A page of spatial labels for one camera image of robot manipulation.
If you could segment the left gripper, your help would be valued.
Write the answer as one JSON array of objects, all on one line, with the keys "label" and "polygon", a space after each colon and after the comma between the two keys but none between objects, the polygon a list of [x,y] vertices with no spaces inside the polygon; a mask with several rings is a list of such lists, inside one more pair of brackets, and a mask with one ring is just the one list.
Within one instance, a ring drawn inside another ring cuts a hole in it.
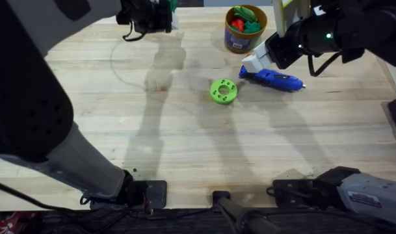
[{"label": "left gripper", "polygon": [[136,33],[170,33],[179,29],[178,16],[172,12],[169,0],[121,0],[121,4],[117,24],[132,25]]}]

